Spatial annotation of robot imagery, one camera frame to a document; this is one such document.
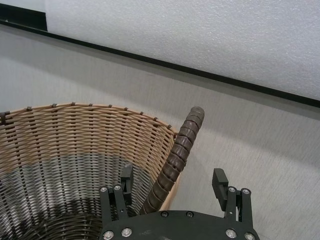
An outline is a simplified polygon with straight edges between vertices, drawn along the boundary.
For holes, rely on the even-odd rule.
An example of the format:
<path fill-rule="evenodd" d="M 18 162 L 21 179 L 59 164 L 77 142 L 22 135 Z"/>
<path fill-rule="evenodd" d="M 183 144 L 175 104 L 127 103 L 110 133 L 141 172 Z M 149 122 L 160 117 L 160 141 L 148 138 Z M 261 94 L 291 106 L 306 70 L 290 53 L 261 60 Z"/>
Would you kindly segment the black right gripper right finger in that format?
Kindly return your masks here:
<path fill-rule="evenodd" d="M 224 218 L 232 222 L 253 224 L 251 190 L 229 185 L 228 178 L 222 168 L 214 168 L 211 182 Z"/>

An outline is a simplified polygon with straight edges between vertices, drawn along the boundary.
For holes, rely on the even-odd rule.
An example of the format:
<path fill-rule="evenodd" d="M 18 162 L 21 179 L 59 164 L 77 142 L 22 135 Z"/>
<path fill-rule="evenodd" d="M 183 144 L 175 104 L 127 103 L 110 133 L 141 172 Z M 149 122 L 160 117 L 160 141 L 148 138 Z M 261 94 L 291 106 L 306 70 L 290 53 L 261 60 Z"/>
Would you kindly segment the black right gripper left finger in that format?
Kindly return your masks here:
<path fill-rule="evenodd" d="M 120 183 L 112 187 L 103 186 L 99 190 L 102 225 L 116 220 L 135 217 L 131 207 L 134 183 L 133 165 L 126 164 L 120 175 Z"/>

